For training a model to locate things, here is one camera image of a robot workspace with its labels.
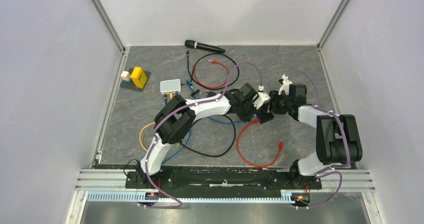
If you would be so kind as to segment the black power adapter with cord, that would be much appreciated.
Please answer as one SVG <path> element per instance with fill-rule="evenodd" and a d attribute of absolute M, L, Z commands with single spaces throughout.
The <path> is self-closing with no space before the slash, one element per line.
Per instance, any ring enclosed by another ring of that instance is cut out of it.
<path fill-rule="evenodd" d="M 216 92 L 213 92 L 213 91 L 201 92 L 200 90 L 195 90 L 190 94 L 190 96 L 193 99 L 208 98 L 208 97 L 212 97 L 212 96 L 215 96 L 215 95 L 216 95 Z"/>

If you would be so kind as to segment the white network switch box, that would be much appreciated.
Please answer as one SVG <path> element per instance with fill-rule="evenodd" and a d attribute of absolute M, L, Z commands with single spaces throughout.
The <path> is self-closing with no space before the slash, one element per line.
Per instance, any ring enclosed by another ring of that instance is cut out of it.
<path fill-rule="evenodd" d="M 174 93 L 181 91 L 181 80 L 173 79 L 173 80 L 164 80 L 159 84 L 159 89 L 162 94 Z"/>

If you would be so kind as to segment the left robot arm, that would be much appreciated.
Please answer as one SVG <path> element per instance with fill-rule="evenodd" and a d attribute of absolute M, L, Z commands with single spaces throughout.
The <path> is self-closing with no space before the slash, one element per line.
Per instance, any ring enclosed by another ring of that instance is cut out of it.
<path fill-rule="evenodd" d="M 241 121 L 248 122 L 269 101 L 270 96 L 262 86 L 256 90 L 250 84 L 201 99 L 174 97 L 154 119 L 151 145 L 137 165 L 138 182 L 145 188 L 156 184 L 156 173 L 160 171 L 170 147 L 184 139 L 195 121 L 215 115 L 235 114 Z"/>

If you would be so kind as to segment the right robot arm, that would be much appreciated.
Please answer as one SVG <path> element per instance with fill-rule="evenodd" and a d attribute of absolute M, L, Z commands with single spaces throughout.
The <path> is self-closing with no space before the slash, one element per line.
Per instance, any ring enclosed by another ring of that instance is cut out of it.
<path fill-rule="evenodd" d="M 270 91 L 269 111 L 289 115 L 294 120 L 315 129 L 315 151 L 295 160 L 290 167 L 289 182 L 295 188 L 308 183 L 333 168 L 349 168 L 363 157 L 356 118 L 351 114 L 336 114 L 307 102 L 304 84 L 289 84 L 288 90 Z"/>

